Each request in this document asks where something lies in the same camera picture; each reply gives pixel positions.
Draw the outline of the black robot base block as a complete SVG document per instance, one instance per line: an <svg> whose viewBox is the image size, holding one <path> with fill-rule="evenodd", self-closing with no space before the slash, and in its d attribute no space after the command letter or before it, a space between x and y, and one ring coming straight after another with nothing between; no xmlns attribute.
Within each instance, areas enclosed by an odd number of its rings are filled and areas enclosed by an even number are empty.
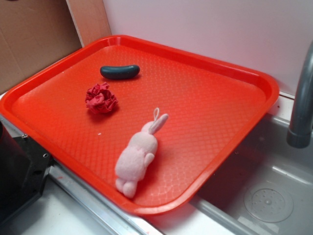
<svg viewBox="0 0 313 235"><path fill-rule="evenodd" d="M0 224L38 200L51 154L31 137L12 137L0 125Z"/></svg>

